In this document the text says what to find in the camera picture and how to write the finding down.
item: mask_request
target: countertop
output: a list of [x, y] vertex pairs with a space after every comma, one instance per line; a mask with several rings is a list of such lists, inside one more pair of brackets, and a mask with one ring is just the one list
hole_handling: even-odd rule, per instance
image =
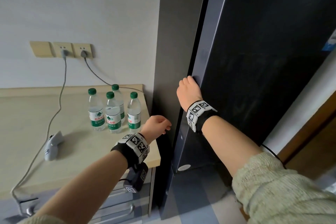
[[[120, 85], [142, 90], [142, 85]], [[85, 167], [107, 154], [114, 144], [128, 132], [127, 120], [122, 132], [112, 134], [106, 128], [101, 132], [90, 126], [87, 111], [89, 88], [96, 88], [103, 103], [111, 86], [65, 87], [62, 110], [54, 119], [49, 135], [61, 130], [65, 141], [58, 147], [54, 161], [44, 161], [44, 150], [37, 157], [24, 184], [16, 190], [27, 196], [57, 189], [80, 173]], [[24, 175], [29, 163], [46, 140], [47, 126], [58, 110], [61, 87], [0, 89], [0, 200], [11, 197], [11, 188]], [[120, 89], [127, 106], [130, 89]], [[141, 102], [141, 124], [149, 118], [144, 94], [138, 92]], [[160, 165], [161, 157], [156, 141], [150, 144], [145, 160], [149, 168]]]

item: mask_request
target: wooden door frame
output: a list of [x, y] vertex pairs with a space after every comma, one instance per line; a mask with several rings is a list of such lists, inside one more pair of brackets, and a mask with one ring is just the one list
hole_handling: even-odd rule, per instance
[[287, 164], [336, 116], [336, 91], [321, 105], [296, 135], [280, 151], [278, 157]]

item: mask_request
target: plastic bottle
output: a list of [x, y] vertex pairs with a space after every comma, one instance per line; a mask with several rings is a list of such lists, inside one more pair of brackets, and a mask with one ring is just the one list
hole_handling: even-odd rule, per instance
[[97, 96], [95, 88], [88, 90], [89, 97], [89, 117], [91, 120], [91, 126], [94, 130], [102, 131], [106, 128], [105, 117], [103, 112], [103, 103]]
[[125, 121], [124, 97], [119, 90], [118, 84], [112, 85], [112, 91], [114, 92], [114, 98], [120, 107], [121, 124], [123, 124]]
[[111, 133], [118, 134], [121, 132], [120, 107], [112, 91], [107, 92], [106, 97], [107, 105], [105, 111], [107, 127]]
[[138, 93], [131, 92], [131, 100], [127, 105], [128, 128], [135, 133], [141, 126], [141, 104], [138, 99]]

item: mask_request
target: green and white label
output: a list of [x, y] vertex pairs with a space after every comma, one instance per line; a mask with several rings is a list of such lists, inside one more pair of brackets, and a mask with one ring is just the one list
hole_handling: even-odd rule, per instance
[[120, 113], [117, 115], [106, 115], [108, 128], [115, 130], [121, 127]]
[[97, 111], [97, 112], [90, 112], [89, 111], [89, 117], [90, 117], [90, 120], [91, 120], [91, 125], [93, 127], [100, 127], [101, 125], [103, 125], [105, 123], [103, 109], [101, 109], [100, 111]]
[[121, 119], [125, 117], [124, 104], [120, 105], [120, 116], [121, 116]]
[[131, 129], [140, 128], [141, 125], [141, 113], [137, 115], [128, 114], [128, 127]]

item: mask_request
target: white wall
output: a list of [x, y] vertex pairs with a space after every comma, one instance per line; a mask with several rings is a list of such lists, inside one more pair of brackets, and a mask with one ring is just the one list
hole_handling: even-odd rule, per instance
[[336, 49], [325, 59], [264, 144], [278, 154], [334, 91], [336, 91]]
[[[110, 83], [142, 83], [152, 103], [160, 0], [0, 0], [0, 88], [60, 86], [64, 61], [36, 58], [30, 40], [90, 43]], [[101, 85], [68, 59], [67, 86]]]

